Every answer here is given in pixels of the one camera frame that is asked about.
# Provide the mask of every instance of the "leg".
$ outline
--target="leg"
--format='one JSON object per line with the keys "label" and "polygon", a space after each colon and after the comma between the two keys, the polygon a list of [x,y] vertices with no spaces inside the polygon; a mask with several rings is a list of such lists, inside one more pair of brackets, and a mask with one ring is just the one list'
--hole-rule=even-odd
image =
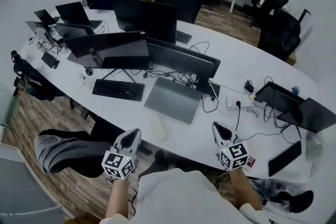
{"label": "leg", "polygon": [[231,2],[231,8],[230,8],[230,13],[232,13],[233,7],[235,5],[236,0],[232,0]]}
{"label": "leg", "polygon": [[82,111],[80,112],[80,116],[86,120],[88,118],[90,111],[83,106]]}
{"label": "leg", "polygon": [[168,170],[168,161],[164,156],[162,150],[155,153],[155,161],[152,165],[144,172],[139,175],[139,181],[142,176],[149,175],[151,173],[164,172]]}

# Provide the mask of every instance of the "black keyboard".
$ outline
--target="black keyboard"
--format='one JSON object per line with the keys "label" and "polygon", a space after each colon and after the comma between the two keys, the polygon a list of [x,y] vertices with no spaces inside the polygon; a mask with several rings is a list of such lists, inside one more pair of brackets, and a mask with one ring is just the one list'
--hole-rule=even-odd
{"label": "black keyboard", "polygon": [[176,40],[178,42],[182,42],[182,43],[188,44],[188,42],[191,40],[192,37],[193,36],[191,36],[189,34],[186,34],[184,32],[176,31]]}
{"label": "black keyboard", "polygon": [[100,24],[102,23],[102,20],[91,20],[90,21],[90,25],[93,29],[97,28],[98,26],[100,26]]}
{"label": "black keyboard", "polygon": [[97,79],[92,94],[141,101],[145,84]]}
{"label": "black keyboard", "polygon": [[301,141],[286,149],[279,156],[268,162],[268,175],[272,176],[284,169],[288,164],[294,161],[302,154]]}

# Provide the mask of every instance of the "monitor stand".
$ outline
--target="monitor stand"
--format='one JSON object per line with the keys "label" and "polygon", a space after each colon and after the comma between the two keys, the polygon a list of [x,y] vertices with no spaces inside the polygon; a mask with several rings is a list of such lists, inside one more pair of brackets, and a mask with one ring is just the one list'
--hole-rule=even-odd
{"label": "monitor stand", "polygon": [[[107,78],[109,75],[111,75],[111,74],[113,74],[114,72],[116,72],[118,69],[117,68],[115,68],[115,69],[113,69],[110,73],[108,73],[105,77],[103,77],[102,79],[104,79],[104,78]],[[130,77],[130,79],[136,84],[136,81],[126,72],[126,70],[125,69],[122,69],[122,71],[124,71],[125,73],[126,73],[126,75],[127,76],[129,76]]]}

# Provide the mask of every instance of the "power strip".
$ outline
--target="power strip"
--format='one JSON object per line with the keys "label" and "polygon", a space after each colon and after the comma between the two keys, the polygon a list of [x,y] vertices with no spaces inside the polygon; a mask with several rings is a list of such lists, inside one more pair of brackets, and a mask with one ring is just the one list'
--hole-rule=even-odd
{"label": "power strip", "polygon": [[226,104],[227,109],[234,109],[238,107],[236,105],[236,102],[239,101],[241,108],[248,108],[250,106],[254,106],[254,103],[252,100],[253,100],[253,96],[251,96],[251,99],[250,99],[249,95],[244,95],[244,94],[227,95],[225,99],[225,104]]}

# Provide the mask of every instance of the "open laptop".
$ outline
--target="open laptop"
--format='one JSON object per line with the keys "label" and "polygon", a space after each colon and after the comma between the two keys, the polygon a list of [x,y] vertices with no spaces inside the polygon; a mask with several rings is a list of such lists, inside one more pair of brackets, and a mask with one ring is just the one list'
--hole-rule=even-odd
{"label": "open laptop", "polygon": [[101,24],[101,20],[89,20],[80,2],[56,6],[56,9],[66,24],[89,25],[93,29]]}

